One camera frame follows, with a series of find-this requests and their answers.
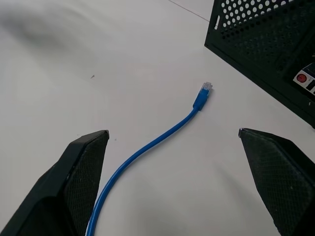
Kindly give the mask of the black perforated computer case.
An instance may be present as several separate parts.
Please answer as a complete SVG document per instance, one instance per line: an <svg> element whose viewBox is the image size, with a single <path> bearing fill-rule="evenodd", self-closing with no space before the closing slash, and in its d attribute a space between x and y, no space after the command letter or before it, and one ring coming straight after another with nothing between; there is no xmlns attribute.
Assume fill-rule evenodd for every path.
<svg viewBox="0 0 315 236"><path fill-rule="evenodd" d="M214 0L205 46L315 128L315 0Z"/></svg>

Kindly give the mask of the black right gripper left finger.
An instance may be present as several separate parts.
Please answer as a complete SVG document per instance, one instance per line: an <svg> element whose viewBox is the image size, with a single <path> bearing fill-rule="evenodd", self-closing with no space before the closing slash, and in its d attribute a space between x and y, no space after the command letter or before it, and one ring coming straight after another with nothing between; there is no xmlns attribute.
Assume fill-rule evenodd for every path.
<svg viewBox="0 0 315 236"><path fill-rule="evenodd" d="M96 201L109 132L71 142L35 183L0 236L85 236Z"/></svg>

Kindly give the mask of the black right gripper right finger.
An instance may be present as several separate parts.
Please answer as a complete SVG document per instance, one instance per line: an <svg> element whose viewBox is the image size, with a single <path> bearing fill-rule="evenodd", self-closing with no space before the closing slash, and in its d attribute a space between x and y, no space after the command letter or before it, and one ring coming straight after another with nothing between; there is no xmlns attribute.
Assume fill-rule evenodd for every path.
<svg viewBox="0 0 315 236"><path fill-rule="evenodd" d="M256 189L281 236L315 236L315 163L292 141L241 128Z"/></svg>

